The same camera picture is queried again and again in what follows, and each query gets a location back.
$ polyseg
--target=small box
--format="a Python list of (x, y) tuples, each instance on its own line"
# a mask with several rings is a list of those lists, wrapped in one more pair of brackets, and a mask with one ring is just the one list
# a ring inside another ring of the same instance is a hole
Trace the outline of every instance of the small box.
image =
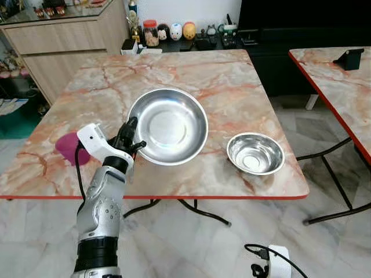
[(135, 39), (126, 39), (121, 47), (121, 55), (135, 55), (138, 52), (138, 43)]

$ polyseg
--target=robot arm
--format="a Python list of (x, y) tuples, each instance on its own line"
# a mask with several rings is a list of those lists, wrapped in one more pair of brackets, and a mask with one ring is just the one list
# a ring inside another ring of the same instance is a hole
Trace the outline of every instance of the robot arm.
[(111, 140), (112, 146), (95, 124), (77, 132), (82, 145), (103, 165), (96, 170), (77, 214), (78, 258), (71, 278), (121, 277), (117, 242), (126, 172), (133, 167), (136, 151), (146, 146), (144, 141), (133, 145), (136, 126), (137, 119), (130, 118)]

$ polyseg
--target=white power adapter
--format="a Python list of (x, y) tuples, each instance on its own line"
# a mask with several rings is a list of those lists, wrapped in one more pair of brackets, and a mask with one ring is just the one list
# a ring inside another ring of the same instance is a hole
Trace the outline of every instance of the white power adapter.
[[(289, 250), (285, 246), (269, 245), (268, 247), (290, 259)], [(269, 252), (268, 278), (291, 278), (291, 265), (281, 257)]]

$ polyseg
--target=jar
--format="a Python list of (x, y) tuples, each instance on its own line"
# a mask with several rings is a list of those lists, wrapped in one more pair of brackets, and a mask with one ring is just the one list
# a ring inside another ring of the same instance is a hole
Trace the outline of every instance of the jar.
[(144, 37), (146, 38), (146, 44), (149, 47), (158, 46), (158, 33), (157, 33), (157, 22), (156, 20), (149, 19), (143, 21), (144, 26)]

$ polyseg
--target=black cable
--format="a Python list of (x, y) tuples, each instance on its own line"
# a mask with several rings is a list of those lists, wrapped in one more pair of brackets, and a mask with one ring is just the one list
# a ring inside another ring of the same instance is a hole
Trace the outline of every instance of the black cable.
[(78, 143), (78, 145), (76, 147), (76, 150), (75, 150), (75, 164), (76, 164), (77, 179), (79, 181), (80, 193), (81, 193), (81, 196), (82, 196), (82, 204), (80, 205), (79, 209), (77, 210), (77, 213), (79, 213), (80, 210), (82, 209), (83, 205), (85, 204), (85, 198), (86, 198), (85, 197), (85, 192), (83, 191), (83, 187), (82, 187), (80, 165), (79, 165), (79, 150), (82, 149), (82, 148), (83, 148), (83, 145), (79, 140), (79, 143)]
[(286, 262), (288, 262), (289, 264), (291, 264), (304, 278), (308, 278), (307, 275), (305, 275), (305, 273), (296, 265), (294, 264), (292, 261), (290, 261), (289, 259), (287, 259), (285, 256), (281, 255), (280, 253), (278, 253), (277, 251), (274, 251), (273, 249), (270, 249), (266, 246), (263, 246), (263, 245), (259, 245), (259, 244), (245, 244), (245, 249), (248, 250), (249, 252), (253, 253), (253, 254), (256, 254), (258, 255), (260, 258), (262, 258), (261, 254), (259, 251), (254, 251), (254, 250), (251, 250), (249, 247), (257, 247), (257, 248), (260, 248), (260, 249), (264, 249), (266, 251), (269, 251), (269, 252), (272, 252), (273, 254), (281, 257), (282, 259), (284, 259)]

